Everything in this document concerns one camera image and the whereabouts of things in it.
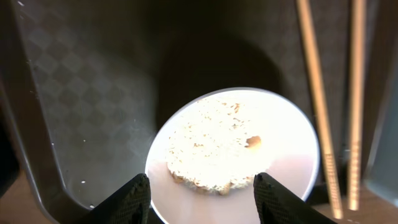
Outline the white bowl with rice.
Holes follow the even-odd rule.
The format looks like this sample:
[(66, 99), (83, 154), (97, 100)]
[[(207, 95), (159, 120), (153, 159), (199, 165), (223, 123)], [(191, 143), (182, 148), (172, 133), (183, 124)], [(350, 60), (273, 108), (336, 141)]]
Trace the white bowl with rice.
[(259, 223), (253, 183), (231, 189), (226, 195), (199, 192), (174, 180), (165, 160), (169, 135), (177, 117), (207, 97), (242, 100), (254, 108), (262, 139), (261, 161), (265, 173), (306, 200), (320, 166), (315, 130), (304, 113), (286, 98), (255, 88), (227, 88), (205, 94), (176, 111), (163, 125), (147, 156), (145, 173), (150, 180), (151, 205), (164, 223)]

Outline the wooden chopstick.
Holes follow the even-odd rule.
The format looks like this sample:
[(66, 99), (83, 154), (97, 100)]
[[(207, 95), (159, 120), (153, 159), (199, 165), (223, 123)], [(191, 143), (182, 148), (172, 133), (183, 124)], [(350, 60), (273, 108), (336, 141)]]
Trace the wooden chopstick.
[(297, 0), (296, 5), (317, 122), (318, 138), (320, 140), (328, 199), (333, 217), (340, 220), (343, 218), (343, 207), (341, 203), (328, 108), (323, 85), (322, 68), (318, 54), (310, 2), (308, 0)]
[(350, 68), (349, 68), (349, 166), (348, 208), (359, 209), (361, 149), (363, 132), (364, 58), (366, 0), (351, 2)]

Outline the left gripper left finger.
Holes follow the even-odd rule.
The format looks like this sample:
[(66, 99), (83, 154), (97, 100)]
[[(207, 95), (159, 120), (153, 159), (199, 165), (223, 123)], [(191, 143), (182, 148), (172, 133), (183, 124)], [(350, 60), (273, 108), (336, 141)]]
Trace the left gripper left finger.
[(137, 174), (76, 223), (146, 224), (150, 202), (149, 178)]

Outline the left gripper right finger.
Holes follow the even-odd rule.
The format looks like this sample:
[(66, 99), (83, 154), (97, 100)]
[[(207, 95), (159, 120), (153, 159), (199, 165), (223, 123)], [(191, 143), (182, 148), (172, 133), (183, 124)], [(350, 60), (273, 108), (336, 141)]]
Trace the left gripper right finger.
[(253, 187), (261, 224), (335, 224), (265, 172)]

